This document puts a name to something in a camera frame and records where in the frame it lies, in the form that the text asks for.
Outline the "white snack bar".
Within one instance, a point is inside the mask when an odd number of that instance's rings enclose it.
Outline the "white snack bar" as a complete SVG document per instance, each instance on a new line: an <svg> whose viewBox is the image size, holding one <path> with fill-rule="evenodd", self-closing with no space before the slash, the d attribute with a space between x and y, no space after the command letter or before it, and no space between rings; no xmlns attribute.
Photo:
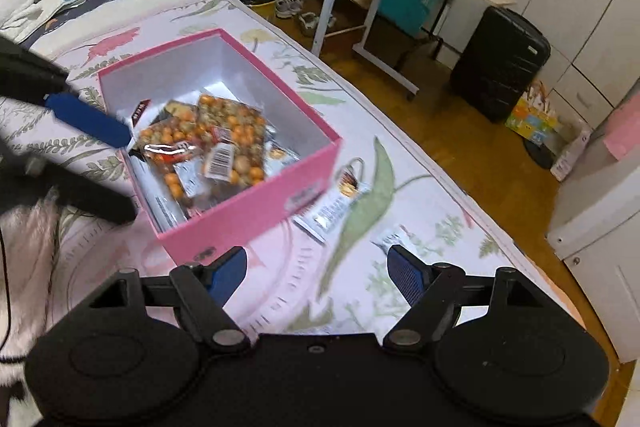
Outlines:
<svg viewBox="0 0 640 427"><path fill-rule="evenodd" d="M363 159L352 159L338 170L329 188L309 207L297 213L292 222L317 243L324 245L355 202L370 191L370 185L363 181L363 177Z"/></svg>
<svg viewBox="0 0 640 427"><path fill-rule="evenodd" d="M408 231L402 225L394 225L383 230L372 239L371 243L378 247L385 256L394 246L401 246L411 254L416 252Z"/></svg>

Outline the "mixed nuts snack bag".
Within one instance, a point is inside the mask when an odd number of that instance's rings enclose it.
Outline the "mixed nuts snack bag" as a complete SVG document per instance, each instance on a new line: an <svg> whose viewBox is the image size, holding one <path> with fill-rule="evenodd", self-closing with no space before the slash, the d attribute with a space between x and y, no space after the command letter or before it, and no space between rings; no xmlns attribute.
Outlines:
<svg viewBox="0 0 640 427"><path fill-rule="evenodd" d="M265 180L266 128L259 108L203 92L195 104L168 101L130 155L181 207L204 210Z"/></svg>

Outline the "pink storage box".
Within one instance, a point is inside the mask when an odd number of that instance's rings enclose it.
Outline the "pink storage box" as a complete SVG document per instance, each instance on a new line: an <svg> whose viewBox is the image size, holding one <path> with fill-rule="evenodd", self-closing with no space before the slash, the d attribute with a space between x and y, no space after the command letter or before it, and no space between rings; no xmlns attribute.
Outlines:
<svg viewBox="0 0 640 427"><path fill-rule="evenodd" d="M125 165L175 262L250 243L331 182L340 136L228 32L130 56L99 83L129 124Z"/></svg>

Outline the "white snack bar by box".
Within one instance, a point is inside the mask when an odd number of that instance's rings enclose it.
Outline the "white snack bar by box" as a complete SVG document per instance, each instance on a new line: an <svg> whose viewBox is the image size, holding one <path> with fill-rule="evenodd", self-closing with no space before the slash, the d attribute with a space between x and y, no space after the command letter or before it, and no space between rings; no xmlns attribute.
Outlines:
<svg viewBox="0 0 640 427"><path fill-rule="evenodd" d="M370 185L363 181L363 177L363 159L352 159L338 170L329 188L309 207L297 213L292 222L317 243L324 245L355 202L370 191Z"/></svg>

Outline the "colourful gift box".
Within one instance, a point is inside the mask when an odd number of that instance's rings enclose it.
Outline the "colourful gift box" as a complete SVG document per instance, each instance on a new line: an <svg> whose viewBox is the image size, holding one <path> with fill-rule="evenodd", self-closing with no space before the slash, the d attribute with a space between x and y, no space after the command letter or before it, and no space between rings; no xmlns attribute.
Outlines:
<svg viewBox="0 0 640 427"><path fill-rule="evenodd" d="M518 99L506 118L506 127L535 145L544 139L558 124L558 114L551 105L549 92L536 79Z"/></svg>

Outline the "pink gift bag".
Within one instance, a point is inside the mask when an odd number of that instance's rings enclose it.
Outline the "pink gift bag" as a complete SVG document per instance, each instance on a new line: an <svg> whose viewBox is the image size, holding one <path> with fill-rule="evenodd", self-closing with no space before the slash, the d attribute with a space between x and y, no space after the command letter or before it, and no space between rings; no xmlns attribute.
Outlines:
<svg viewBox="0 0 640 427"><path fill-rule="evenodd" d="M605 128L604 145L616 160L623 159L640 143L640 96L633 95L616 108Z"/></svg>

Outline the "black suitcase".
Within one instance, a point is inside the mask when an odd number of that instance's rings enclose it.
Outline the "black suitcase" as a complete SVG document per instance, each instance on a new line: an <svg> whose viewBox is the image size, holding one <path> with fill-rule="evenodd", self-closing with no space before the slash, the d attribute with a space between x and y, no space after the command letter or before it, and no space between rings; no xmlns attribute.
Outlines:
<svg viewBox="0 0 640 427"><path fill-rule="evenodd" d="M504 121L551 55L548 39L517 12L487 8L451 72L448 91L489 121Z"/></svg>

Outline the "teal tote bag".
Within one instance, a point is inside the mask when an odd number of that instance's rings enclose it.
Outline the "teal tote bag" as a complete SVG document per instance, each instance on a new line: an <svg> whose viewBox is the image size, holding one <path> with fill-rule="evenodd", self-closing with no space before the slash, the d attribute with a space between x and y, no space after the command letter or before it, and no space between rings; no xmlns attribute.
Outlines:
<svg viewBox="0 0 640 427"><path fill-rule="evenodd" d="M437 0L381 0L378 14L405 34L416 37Z"/></svg>

